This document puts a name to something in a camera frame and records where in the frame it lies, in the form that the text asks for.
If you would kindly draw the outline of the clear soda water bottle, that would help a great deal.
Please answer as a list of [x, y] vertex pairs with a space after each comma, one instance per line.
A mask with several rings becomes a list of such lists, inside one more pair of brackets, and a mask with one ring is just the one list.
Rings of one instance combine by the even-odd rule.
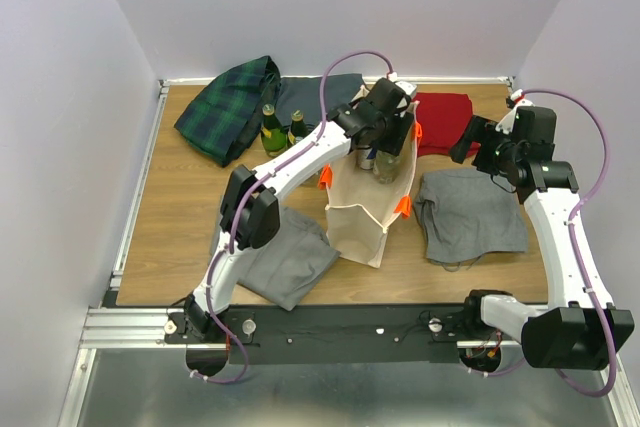
[[373, 163], [373, 174], [382, 185], [393, 183], [400, 172], [401, 157], [378, 150]]

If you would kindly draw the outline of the beige canvas bag orange handles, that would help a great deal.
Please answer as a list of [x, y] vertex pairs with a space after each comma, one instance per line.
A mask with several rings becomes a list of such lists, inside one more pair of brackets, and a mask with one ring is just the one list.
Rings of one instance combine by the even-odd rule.
[[[406, 114], [415, 117], [417, 106], [413, 100]], [[328, 196], [327, 236], [343, 258], [374, 268], [381, 266], [391, 225], [400, 217], [410, 216], [410, 190], [421, 136], [421, 126], [415, 120], [399, 155], [399, 175], [391, 184], [378, 183], [373, 169], [360, 169], [357, 150], [331, 162], [321, 175]]]

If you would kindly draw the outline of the green glass bottle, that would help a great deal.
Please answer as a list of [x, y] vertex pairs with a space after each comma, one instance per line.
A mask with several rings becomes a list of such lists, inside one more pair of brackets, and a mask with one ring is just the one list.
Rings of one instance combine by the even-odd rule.
[[277, 157], [286, 150], [287, 140], [283, 126], [272, 104], [262, 107], [261, 142], [267, 155]]
[[309, 134], [309, 129], [304, 121], [304, 114], [296, 110], [291, 114], [291, 123], [287, 132], [287, 147], [290, 148], [304, 139]]

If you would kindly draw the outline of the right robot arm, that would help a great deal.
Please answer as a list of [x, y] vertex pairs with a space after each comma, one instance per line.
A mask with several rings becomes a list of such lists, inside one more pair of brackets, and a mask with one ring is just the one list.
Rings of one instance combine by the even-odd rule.
[[477, 144], [473, 166], [514, 187], [534, 227], [548, 284], [546, 311], [506, 292], [473, 290], [460, 326], [474, 339], [501, 331], [534, 368], [602, 370], [635, 323], [630, 311], [615, 307], [572, 211], [579, 186], [571, 164], [553, 158], [556, 120], [553, 110], [537, 106], [516, 106], [499, 122], [474, 115], [450, 150], [460, 163]]

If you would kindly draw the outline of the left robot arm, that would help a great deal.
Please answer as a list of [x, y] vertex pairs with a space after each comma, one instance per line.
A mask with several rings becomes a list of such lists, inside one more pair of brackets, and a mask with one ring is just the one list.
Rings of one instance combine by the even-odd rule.
[[410, 82], [382, 77], [351, 102], [326, 110], [323, 121], [279, 157], [232, 171], [209, 265], [184, 304], [187, 329], [197, 340], [209, 342], [228, 330], [220, 314], [239, 278], [280, 230], [282, 204], [297, 187], [359, 147], [399, 154], [414, 124], [416, 92]]

